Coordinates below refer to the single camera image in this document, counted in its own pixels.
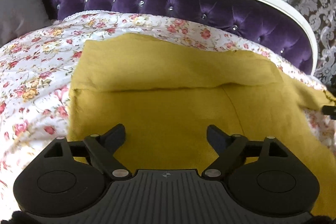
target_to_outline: bed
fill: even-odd
[[[68,126],[71,75],[87,39],[127,32],[205,51],[246,50],[315,89],[317,44],[308,22],[279,0],[42,0],[53,24],[0,49],[0,219],[18,210],[15,178]],[[336,155],[330,117],[305,111],[311,133]]]

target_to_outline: white lace trim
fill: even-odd
[[[82,15],[87,15],[87,14],[99,14],[99,13],[111,13],[113,11],[105,11],[105,10],[87,10],[87,11],[82,11],[82,12],[78,12],[75,13],[71,16],[66,17],[65,19],[63,19],[63,21],[70,21],[70,20],[74,20],[76,17],[78,16],[82,16]]]

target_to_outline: silver screw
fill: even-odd
[[[114,175],[116,178],[124,178],[128,174],[129,172],[125,169],[117,169],[112,172],[112,175]]]
[[[217,169],[208,169],[204,172],[204,174],[208,177],[215,178],[221,175],[221,172]]]

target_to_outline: yellow cloth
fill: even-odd
[[[261,55],[205,52],[139,34],[87,41],[70,98],[68,139],[124,124],[126,142],[115,157],[131,171],[202,172],[217,157],[206,140],[210,124],[250,140],[275,136],[320,182],[312,213],[336,217],[335,158],[311,134],[301,109],[320,110],[334,98]]]

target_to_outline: floral bedspread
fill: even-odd
[[[55,137],[67,134],[68,91],[85,41],[127,32],[205,51],[253,51],[292,78],[325,89],[271,50],[219,29],[144,14],[86,11],[72,15],[0,48],[0,220],[19,209],[12,192],[15,178]],[[334,121],[305,112],[312,134],[336,155]]]

